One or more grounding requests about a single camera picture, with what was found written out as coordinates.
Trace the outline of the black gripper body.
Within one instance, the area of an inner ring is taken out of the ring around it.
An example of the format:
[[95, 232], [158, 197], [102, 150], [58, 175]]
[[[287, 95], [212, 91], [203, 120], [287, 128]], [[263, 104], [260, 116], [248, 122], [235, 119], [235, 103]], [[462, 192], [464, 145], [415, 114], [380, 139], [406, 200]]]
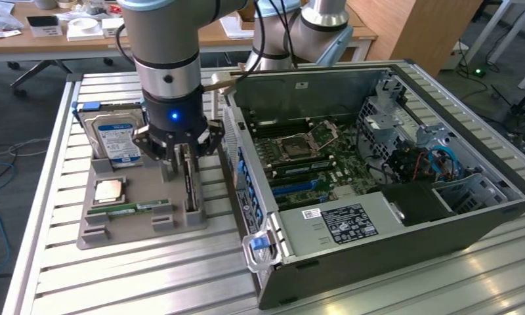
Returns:
[[143, 95], [150, 131], [156, 137], [168, 134], [175, 137], [199, 137], [204, 133], [208, 120], [203, 111], [202, 86], [179, 98], [162, 99], [146, 90]]

